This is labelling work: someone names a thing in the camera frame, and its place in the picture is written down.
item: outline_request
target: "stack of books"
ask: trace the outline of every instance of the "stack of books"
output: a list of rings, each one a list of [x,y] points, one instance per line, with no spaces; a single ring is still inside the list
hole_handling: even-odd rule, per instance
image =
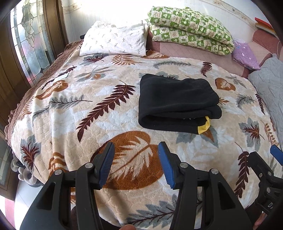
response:
[[[257,21],[257,23],[256,23],[257,28],[264,30],[265,32],[268,32],[268,33],[270,33],[273,36],[278,38],[276,32],[274,31],[274,29],[272,28],[272,26],[269,23],[267,23],[267,22],[265,22],[265,21],[263,21],[259,18],[254,18],[254,19]]]

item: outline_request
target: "folded black garment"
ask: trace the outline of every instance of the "folded black garment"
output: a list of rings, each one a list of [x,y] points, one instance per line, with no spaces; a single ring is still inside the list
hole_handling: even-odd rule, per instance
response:
[[[148,129],[201,134],[222,115],[207,80],[145,74],[140,81],[139,124]]]

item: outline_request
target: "gray pillow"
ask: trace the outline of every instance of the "gray pillow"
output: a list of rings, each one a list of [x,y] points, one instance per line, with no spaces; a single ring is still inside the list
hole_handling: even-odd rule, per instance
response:
[[[248,80],[263,99],[283,148],[283,62],[273,54],[273,57],[264,62],[261,70],[248,75]]]

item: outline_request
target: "red book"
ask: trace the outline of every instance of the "red book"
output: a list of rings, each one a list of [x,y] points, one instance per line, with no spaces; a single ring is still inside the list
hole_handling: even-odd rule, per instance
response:
[[[259,19],[259,18],[254,18],[259,24],[262,24],[262,25],[264,25],[264,26],[267,26],[268,28],[270,28],[270,29],[273,29],[272,28],[272,26],[269,24],[269,23],[267,23],[267,22],[265,22],[265,21],[263,21],[263,20],[261,20],[261,19]]]

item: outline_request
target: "white wall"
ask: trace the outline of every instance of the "white wall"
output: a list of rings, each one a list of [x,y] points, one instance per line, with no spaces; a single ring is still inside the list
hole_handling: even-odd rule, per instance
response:
[[[110,23],[144,20],[153,5],[190,7],[203,12],[220,20],[233,37],[246,42],[251,41],[256,30],[254,17],[266,20],[250,0],[62,0],[62,5],[69,42],[79,40],[96,20]]]

